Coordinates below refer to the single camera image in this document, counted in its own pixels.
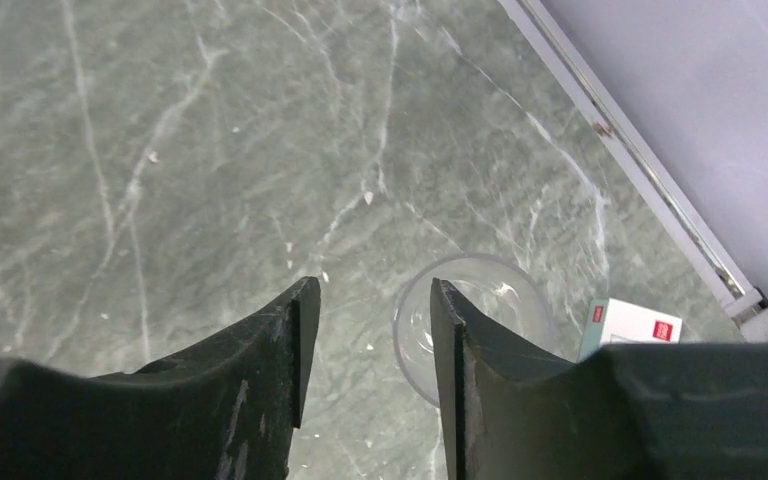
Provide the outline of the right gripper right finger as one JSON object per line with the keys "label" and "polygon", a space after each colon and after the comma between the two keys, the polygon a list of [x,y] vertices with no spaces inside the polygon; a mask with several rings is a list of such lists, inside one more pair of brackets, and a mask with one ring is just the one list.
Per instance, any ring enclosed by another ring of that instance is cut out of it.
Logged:
{"label": "right gripper right finger", "polygon": [[574,363],[434,279],[452,479],[768,479],[768,344],[610,344]]}

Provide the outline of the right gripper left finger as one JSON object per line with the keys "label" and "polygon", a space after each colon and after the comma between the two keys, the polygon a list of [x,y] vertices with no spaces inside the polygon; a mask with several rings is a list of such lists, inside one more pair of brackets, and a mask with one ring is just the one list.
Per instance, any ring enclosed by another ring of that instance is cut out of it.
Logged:
{"label": "right gripper left finger", "polygon": [[0,479],[284,479],[319,326],[304,277],[132,373],[0,358]]}

